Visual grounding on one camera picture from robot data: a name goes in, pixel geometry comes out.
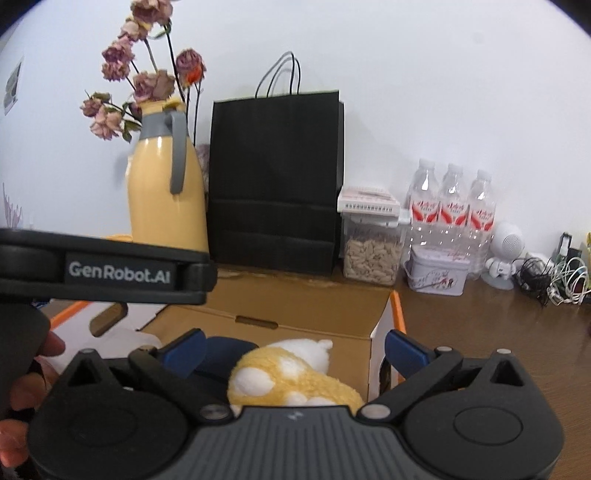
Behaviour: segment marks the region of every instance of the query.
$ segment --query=dried flower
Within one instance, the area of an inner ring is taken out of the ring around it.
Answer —
[[[127,17],[123,27],[121,27],[121,33],[119,38],[128,37],[131,41],[144,41],[148,38],[150,29],[143,22],[138,22],[133,17]]]
[[[166,70],[141,72],[134,77],[134,99],[137,103],[168,99],[174,92],[174,77]]]
[[[110,82],[125,80],[129,71],[129,63],[122,61],[107,62],[102,67],[103,77]]]
[[[129,63],[135,58],[134,53],[131,51],[131,40],[127,36],[118,38],[103,51],[103,57],[107,63],[117,61]]]
[[[108,112],[104,105],[95,116],[95,121],[90,126],[90,131],[103,140],[111,140],[118,137],[117,132],[122,132],[121,112]]]
[[[103,101],[99,98],[89,98],[84,100],[80,110],[84,116],[93,117],[99,113],[100,107],[103,105]]]
[[[192,48],[187,48],[178,54],[176,65],[180,81],[185,88],[201,82],[207,71],[203,57]]]
[[[137,20],[164,26],[170,21],[173,6],[170,0],[132,0],[131,12]]]

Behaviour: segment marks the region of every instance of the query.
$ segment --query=wooden table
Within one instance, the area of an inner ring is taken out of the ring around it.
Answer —
[[[517,355],[557,413],[566,442],[552,480],[591,475],[591,307],[542,308],[518,290],[469,281],[461,297],[420,294],[397,285],[408,334],[465,356],[497,348]]]

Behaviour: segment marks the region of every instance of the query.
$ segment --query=white robot figurine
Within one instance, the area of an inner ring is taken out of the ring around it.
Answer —
[[[491,287],[501,290],[513,288],[511,277],[516,273],[515,260],[524,249],[521,230],[512,223],[499,222],[496,225],[491,242],[490,257],[485,263],[485,270],[480,275]]]

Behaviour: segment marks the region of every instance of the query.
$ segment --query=human hand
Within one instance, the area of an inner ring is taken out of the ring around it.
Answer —
[[[49,332],[39,355],[57,356],[65,349],[64,341],[55,333]],[[38,408],[51,386],[57,381],[56,371],[42,356],[36,357],[35,360],[41,365],[45,379],[39,374],[30,373],[16,380],[10,391],[10,406],[13,410]],[[14,468],[22,465],[29,457],[27,429],[28,424],[18,420],[0,421],[0,462],[5,467]]]

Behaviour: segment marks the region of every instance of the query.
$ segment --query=tangled wires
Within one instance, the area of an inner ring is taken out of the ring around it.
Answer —
[[[534,298],[545,307],[550,299],[548,289],[552,284],[553,265],[550,260],[544,263],[536,257],[527,258],[521,268],[513,275],[515,283],[528,297]]]
[[[554,305],[576,303],[581,305],[589,289],[589,271],[580,257],[556,264],[552,269],[552,283],[548,296]]]
[[[542,306],[548,301],[554,305],[580,305],[585,295],[591,293],[589,271],[580,257],[556,265],[550,260],[527,258],[513,278],[523,293],[537,299]]]

